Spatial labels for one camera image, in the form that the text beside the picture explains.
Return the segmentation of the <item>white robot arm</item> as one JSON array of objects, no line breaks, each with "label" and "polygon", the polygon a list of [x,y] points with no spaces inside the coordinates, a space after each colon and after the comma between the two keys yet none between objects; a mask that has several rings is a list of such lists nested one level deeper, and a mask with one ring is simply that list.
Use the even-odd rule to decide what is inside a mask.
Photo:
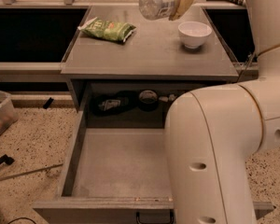
[{"label": "white robot arm", "polygon": [[280,0],[246,0],[259,76],[187,92],[165,149],[176,224],[257,224],[245,161],[280,147]]}]

